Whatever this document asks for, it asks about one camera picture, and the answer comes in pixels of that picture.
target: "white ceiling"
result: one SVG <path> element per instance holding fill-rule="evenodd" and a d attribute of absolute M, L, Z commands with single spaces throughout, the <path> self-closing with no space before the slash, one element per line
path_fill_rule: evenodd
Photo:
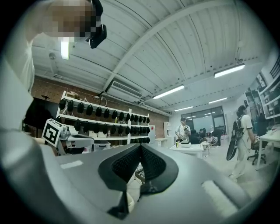
<path fill-rule="evenodd" d="M 260 72 L 273 43 L 250 9 L 233 0 L 101 3 L 107 39 L 94 50 L 87 42 L 77 43 L 70 59 L 64 60 L 60 43 L 39 35 L 32 48 L 36 75 L 59 77 L 95 92 L 118 79 L 141 92 L 144 104 L 171 112 L 241 95 Z M 55 60 L 49 59 L 50 52 Z M 214 72 L 236 65 L 235 59 L 243 59 L 243 70 L 214 79 Z M 185 90 L 151 99 L 181 84 Z"/>

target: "white pants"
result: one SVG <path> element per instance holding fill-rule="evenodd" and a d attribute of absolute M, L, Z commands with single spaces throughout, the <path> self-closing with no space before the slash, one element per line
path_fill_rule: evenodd
<path fill-rule="evenodd" d="M 245 167 L 246 167 L 246 161 L 247 161 L 247 155 L 248 155 L 248 149 L 242 139 L 238 141 L 237 146 L 237 162 L 235 164 L 235 167 L 232 171 L 232 174 L 230 178 L 236 179 L 244 174 Z"/>

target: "person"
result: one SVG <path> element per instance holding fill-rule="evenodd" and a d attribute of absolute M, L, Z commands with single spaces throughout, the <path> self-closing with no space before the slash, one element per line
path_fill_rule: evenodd
<path fill-rule="evenodd" d="M 34 38 L 45 33 L 61 41 L 77 40 L 77 36 L 94 32 L 92 18 L 96 16 L 90 0 L 38 1 L 27 10 L 11 33 L 3 49 L 3 60 L 30 93 L 35 76 Z"/>
<path fill-rule="evenodd" d="M 237 178 L 244 174 L 247 161 L 247 152 L 251 149 L 251 144 L 255 142 L 253 134 L 253 125 L 251 118 L 247 115 L 245 106 L 240 106 L 236 112 L 237 117 L 241 117 L 241 128 L 243 128 L 243 135 L 237 142 L 237 162 L 229 176 L 233 181 L 237 182 Z"/>
<path fill-rule="evenodd" d="M 181 118 L 181 125 L 175 131 L 180 142 L 189 141 L 189 136 L 191 136 L 191 129 L 188 125 L 186 125 L 186 118 Z"/>

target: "white shirt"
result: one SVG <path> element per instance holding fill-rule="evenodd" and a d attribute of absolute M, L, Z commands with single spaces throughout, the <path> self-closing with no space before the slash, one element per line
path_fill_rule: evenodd
<path fill-rule="evenodd" d="M 189 140 L 188 132 L 190 132 L 190 131 L 191 131 L 191 129 L 188 125 L 186 125 L 186 126 L 180 125 L 177 128 L 177 134 L 182 138 L 182 140 Z"/>
<path fill-rule="evenodd" d="M 243 115 L 241 118 L 241 127 L 243 128 L 243 136 L 240 139 L 241 141 L 243 140 L 246 147 L 248 149 L 251 148 L 251 138 L 249 136 L 248 129 L 253 128 L 252 122 L 251 122 L 251 117 L 247 114 Z"/>
<path fill-rule="evenodd" d="M 33 86 L 35 69 L 32 58 L 32 42 L 27 40 L 27 32 L 32 32 L 27 26 L 26 13 L 15 26 L 4 49 L 4 59 L 29 92 Z"/>

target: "floor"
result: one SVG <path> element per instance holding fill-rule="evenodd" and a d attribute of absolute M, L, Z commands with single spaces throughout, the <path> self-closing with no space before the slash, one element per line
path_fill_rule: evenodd
<path fill-rule="evenodd" d="M 230 161 L 226 160 L 226 154 L 228 150 L 228 140 L 222 140 L 220 147 L 210 148 L 210 155 L 205 151 L 203 153 L 203 160 L 213 166 L 215 169 L 222 172 L 225 176 L 229 176 L 237 161 L 236 156 Z M 266 153 L 267 164 L 278 158 L 277 152 Z M 277 167 L 277 162 L 272 162 L 270 165 L 256 171 L 256 165 L 252 165 L 253 158 L 247 161 L 245 168 L 245 174 L 237 179 L 237 183 L 250 195 L 252 199 L 258 197 L 262 192 L 269 188 L 273 182 L 274 174 Z M 132 196 L 134 202 L 137 203 L 139 198 L 139 189 L 141 181 L 139 179 L 134 180 L 134 176 L 127 184 L 127 192 Z"/>

